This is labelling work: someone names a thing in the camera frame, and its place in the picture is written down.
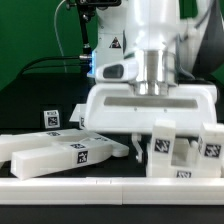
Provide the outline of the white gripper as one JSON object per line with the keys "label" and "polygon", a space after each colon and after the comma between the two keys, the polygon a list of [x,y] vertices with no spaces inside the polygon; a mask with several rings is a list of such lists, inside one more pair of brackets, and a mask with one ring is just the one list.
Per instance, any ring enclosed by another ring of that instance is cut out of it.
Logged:
{"label": "white gripper", "polygon": [[179,135],[196,135],[203,123],[216,123],[217,89],[211,84],[180,84],[163,95],[145,95],[133,85],[139,65],[130,59],[96,70],[88,94],[84,126],[99,133],[131,133],[138,163],[145,163],[141,134],[156,121],[172,121]]}

